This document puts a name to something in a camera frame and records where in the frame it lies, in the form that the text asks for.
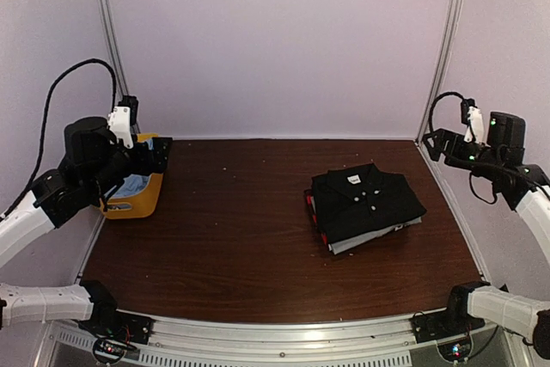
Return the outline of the yellow plastic basket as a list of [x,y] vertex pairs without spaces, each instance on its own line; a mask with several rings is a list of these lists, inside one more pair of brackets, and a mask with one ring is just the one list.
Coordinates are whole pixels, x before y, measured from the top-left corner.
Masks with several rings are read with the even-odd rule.
[[[159,137],[155,133],[138,134],[136,143],[143,143],[150,138]],[[97,175],[100,183],[101,197],[98,209],[107,219],[134,219],[150,216],[156,205],[162,188],[163,174],[149,174],[150,182],[139,194],[122,199],[108,201],[104,194],[113,186],[122,184],[124,178],[131,174],[130,149],[118,148],[107,166]]]

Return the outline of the black long sleeve shirt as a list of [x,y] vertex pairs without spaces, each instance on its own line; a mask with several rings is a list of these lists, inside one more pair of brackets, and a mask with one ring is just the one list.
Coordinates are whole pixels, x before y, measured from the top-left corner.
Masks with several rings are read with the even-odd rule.
[[426,213],[403,174],[373,164],[312,178],[317,225],[327,243],[407,223]]

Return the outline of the grey shirt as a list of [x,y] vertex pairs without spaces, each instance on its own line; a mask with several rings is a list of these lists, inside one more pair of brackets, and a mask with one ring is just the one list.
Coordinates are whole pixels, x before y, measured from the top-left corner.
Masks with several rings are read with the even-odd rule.
[[413,220],[410,220],[405,223],[396,224],[394,226],[387,227],[386,229],[379,229],[376,231],[364,233],[362,235],[357,235],[340,242],[329,243],[328,250],[332,252],[334,255],[342,254],[345,251],[351,250],[359,245],[365,244],[366,242],[373,241],[377,238],[383,237],[392,232],[399,231],[401,229],[404,229],[406,227],[419,224],[419,223],[422,223],[421,217],[414,218]]

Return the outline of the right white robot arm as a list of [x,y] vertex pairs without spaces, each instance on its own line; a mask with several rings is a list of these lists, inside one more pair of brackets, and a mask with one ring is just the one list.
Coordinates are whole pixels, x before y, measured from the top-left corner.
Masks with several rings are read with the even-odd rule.
[[[493,112],[486,141],[480,141],[474,127],[480,119],[478,109],[473,107],[463,134],[430,128],[422,137],[429,157],[490,181],[493,197],[505,200],[547,253],[549,178],[538,165],[523,161],[526,122],[510,113]],[[521,336],[540,358],[549,358],[547,301],[514,295],[487,282],[472,282],[452,289],[448,308],[440,319],[444,331],[452,334],[459,333],[473,319],[493,322]]]

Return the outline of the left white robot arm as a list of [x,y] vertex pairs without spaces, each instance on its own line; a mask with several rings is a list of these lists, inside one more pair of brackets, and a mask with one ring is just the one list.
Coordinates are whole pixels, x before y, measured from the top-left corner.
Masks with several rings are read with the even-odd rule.
[[[57,168],[33,179],[13,210],[1,220],[1,262],[7,264],[36,239],[61,228],[79,211],[107,207],[131,175],[163,173],[172,138],[139,142],[129,132],[113,132],[108,119],[87,117],[64,129],[65,155]],[[80,321],[114,336],[122,314],[108,289],[97,281],[64,287],[1,286],[1,325],[29,321]]]

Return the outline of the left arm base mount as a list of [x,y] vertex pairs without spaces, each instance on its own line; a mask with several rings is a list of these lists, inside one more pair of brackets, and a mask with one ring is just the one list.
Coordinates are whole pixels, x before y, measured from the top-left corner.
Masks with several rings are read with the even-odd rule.
[[129,353],[137,353],[136,344],[147,345],[153,320],[119,310],[118,303],[99,281],[81,281],[79,287],[88,293],[91,316],[76,324],[94,338],[92,355],[101,366],[113,366]]

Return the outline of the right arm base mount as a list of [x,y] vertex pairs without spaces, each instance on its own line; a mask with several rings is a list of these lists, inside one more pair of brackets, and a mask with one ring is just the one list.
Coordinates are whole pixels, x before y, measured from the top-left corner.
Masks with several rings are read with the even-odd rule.
[[483,286],[488,286],[488,283],[459,284],[451,289],[445,309],[416,312],[410,320],[416,342],[436,341],[437,351],[444,361],[452,364],[467,362],[474,354],[472,332],[486,324],[483,319],[468,313],[468,296]]

